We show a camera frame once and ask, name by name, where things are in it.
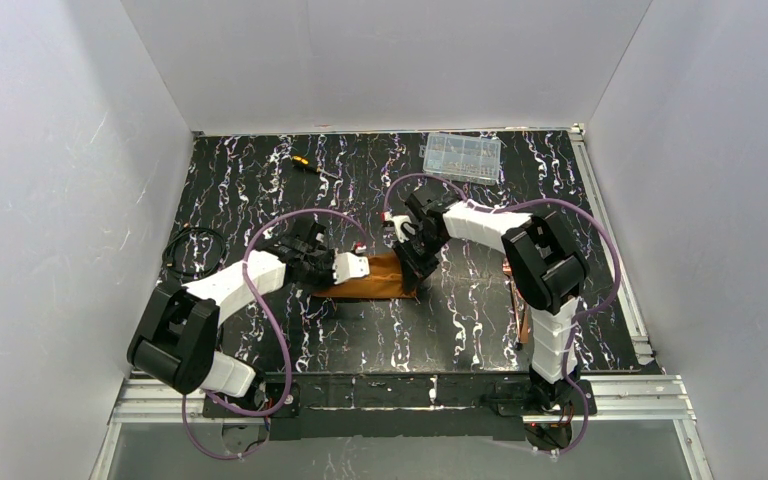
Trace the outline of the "orange cloth napkin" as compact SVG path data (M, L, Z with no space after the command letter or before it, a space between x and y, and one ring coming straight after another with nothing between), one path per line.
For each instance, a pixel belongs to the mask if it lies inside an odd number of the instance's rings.
M390 300L417 296L416 289L403 289L402 268L395 253L376 254L368 261L370 273L367 276L314 292L313 296L337 300Z

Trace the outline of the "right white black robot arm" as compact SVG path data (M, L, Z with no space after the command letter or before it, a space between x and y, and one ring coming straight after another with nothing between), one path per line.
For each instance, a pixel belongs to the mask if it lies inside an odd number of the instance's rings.
M406 215L382 214L396 237L403 290L414 292L436 270L438 254L451 239L503 253L533 323L531 389L546 405L559 402L574 381L577 359L568 342L589 275L563 223L553 213L496 212L456 194L435 197L424 189L415 190L405 204Z

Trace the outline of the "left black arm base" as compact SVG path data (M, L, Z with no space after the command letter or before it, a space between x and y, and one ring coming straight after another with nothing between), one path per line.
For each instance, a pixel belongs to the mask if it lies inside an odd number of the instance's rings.
M255 385L250 387L243 397L228 397L222 394L220 398L234 405L237 409L265 411L271 409L273 404L281 398L284 383L283 374L267 374L263 379L256 380ZM272 413L270 418L297 417L301 411L300 399L300 385L293 381L290 393L281 405L281 408ZM242 418L242 415L217 404L208 397L204 400L202 415L205 418L212 419Z

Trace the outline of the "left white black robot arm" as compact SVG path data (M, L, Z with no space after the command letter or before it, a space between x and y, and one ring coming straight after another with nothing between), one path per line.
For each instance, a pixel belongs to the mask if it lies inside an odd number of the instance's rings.
M232 398L251 396L263 381L252 365L219 351L221 326L255 300L288 284L334 285L336 253L326 229L311 218L258 245L247 263L237 262L185 285L155 287L127 349L126 358L181 394L196 389Z

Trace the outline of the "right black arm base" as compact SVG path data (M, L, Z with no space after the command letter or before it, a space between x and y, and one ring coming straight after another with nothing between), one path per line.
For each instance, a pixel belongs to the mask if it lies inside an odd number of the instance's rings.
M541 377L536 381L530 377L507 377L491 384L484 402L502 417L555 415L559 418L561 414L569 417L597 413L591 383L578 379L576 385L574 388L564 379L549 384Z

